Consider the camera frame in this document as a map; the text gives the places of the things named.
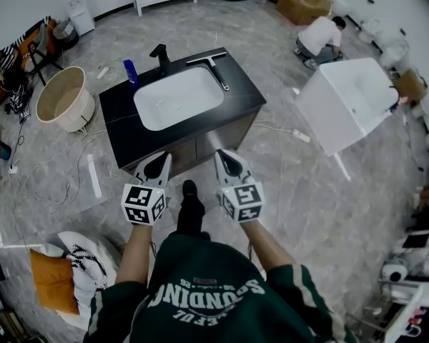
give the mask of black faucet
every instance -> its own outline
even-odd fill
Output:
[[[167,46],[159,43],[157,47],[149,54],[150,57],[159,56],[160,74],[167,75],[170,70],[170,60],[167,56]]]

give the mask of bathroom vanity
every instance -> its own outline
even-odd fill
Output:
[[[138,91],[124,81],[100,94],[119,168],[133,174],[140,161],[158,151],[169,151],[173,158],[171,177],[174,177],[208,160],[217,149],[236,149],[242,143],[266,103],[264,97],[229,52],[216,58],[229,91],[220,86],[208,64],[203,61],[186,64],[225,51],[214,49],[173,61],[165,75],[160,67],[144,72],[138,76]],[[205,87],[209,87],[207,93],[203,92]],[[188,88],[196,95],[185,101]],[[158,97],[154,103],[153,95]],[[186,109],[199,113],[192,112],[185,119],[179,111]]]

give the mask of person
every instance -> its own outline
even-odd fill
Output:
[[[0,49],[0,84],[3,90],[16,91],[25,81],[25,73],[21,68],[22,57],[18,50],[8,46]]]
[[[319,65],[339,57],[345,27],[345,21],[339,16],[332,20],[320,16],[299,33],[294,52],[305,58],[306,67],[316,70]]]
[[[116,284],[98,293],[85,343],[347,342],[356,338],[298,264],[260,224],[241,223],[264,271],[201,232],[204,206],[193,181],[175,233],[148,281],[152,228],[134,225]]]

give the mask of green sweatshirt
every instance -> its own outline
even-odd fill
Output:
[[[356,342],[304,266],[264,281],[237,250],[182,235],[162,243],[148,287],[116,284],[91,306],[85,343]]]

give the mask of white shirt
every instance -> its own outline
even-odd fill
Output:
[[[332,20],[320,16],[299,33],[299,40],[308,51],[317,56],[326,44],[340,47],[342,32]]]

